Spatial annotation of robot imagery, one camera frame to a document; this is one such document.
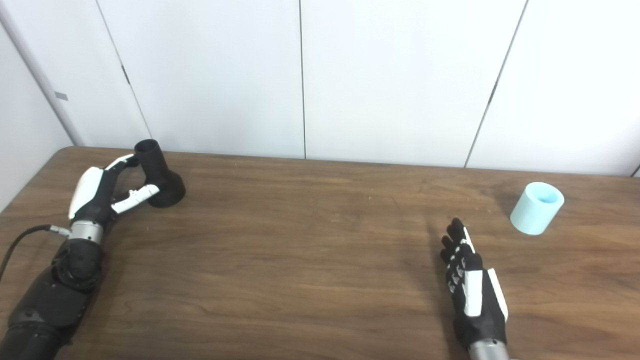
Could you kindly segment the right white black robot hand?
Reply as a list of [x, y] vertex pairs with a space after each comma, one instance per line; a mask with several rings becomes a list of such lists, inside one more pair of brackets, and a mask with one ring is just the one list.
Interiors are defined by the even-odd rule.
[[498, 274], [494, 268], [485, 267], [461, 219], [451, 220], [441, 243], [439, 255], [454, 306], [455, 337], [469, 354], [477, 353], [482, 346], [500, 347], [506, 359], [509, 309]]

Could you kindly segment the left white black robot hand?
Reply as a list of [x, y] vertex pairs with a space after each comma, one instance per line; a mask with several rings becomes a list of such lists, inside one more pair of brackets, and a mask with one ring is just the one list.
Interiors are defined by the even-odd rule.
[[133, 154], [116, 158], [106, 167], [89, 167], [78, 180], [68, 211], [70, 225], [97, 224], [105, 228], [119, 214], [141, 205], [160, 193], [156, 184], [146, 184], [131, 189], [124, 196], [114, 196], [118, 178], [127, 168], [137, 167], [138, 158]]

